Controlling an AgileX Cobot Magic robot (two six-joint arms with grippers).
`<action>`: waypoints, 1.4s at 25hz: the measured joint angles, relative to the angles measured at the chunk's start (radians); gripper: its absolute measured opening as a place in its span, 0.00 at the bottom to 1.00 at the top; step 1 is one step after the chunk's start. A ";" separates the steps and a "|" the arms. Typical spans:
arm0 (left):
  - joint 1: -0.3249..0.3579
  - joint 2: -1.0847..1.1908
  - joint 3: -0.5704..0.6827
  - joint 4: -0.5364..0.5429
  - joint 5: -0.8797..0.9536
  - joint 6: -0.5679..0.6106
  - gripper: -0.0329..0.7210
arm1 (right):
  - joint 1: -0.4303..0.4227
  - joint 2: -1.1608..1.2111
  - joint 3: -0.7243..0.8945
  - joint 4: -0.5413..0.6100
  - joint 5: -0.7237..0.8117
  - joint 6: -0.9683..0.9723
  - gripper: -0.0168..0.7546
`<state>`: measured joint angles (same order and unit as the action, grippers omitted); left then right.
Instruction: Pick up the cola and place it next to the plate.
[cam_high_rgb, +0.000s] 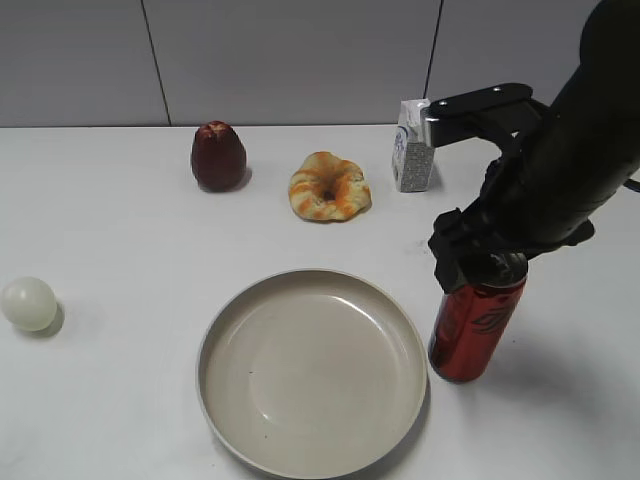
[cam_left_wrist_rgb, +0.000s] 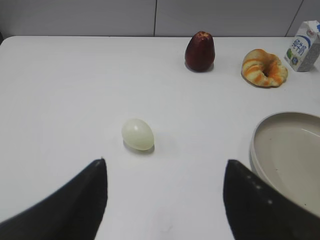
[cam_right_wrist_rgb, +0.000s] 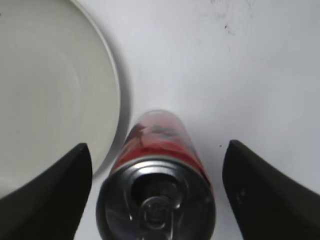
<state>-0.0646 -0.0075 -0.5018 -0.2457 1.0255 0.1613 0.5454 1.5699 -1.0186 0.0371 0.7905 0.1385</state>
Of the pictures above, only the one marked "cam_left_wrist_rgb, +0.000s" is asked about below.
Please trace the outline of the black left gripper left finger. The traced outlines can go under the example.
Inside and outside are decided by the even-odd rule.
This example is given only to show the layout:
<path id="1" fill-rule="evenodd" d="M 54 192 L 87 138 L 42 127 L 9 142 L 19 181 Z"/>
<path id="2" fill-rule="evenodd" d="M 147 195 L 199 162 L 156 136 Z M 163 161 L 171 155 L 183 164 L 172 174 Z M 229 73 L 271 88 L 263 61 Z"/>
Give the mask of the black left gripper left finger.
<path id="1" fill-rule="evenodd" d="M 0 223 L 2 240 L 93 240 L 108 201 L 105 159 L 96 159 L 47 198 Z"/>

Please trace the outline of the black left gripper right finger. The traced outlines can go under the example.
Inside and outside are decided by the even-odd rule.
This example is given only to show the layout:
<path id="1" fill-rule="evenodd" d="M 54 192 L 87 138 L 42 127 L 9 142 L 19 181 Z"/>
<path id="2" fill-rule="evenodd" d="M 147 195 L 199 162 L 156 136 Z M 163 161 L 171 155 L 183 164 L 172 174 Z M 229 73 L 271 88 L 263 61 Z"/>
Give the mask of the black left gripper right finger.
<path id="1" fill-rule="evenodd" d="M 228 160 L 223 203 L 236 240 L 318 240 L 320 218 L 295 204 L 235 159 Z"/>

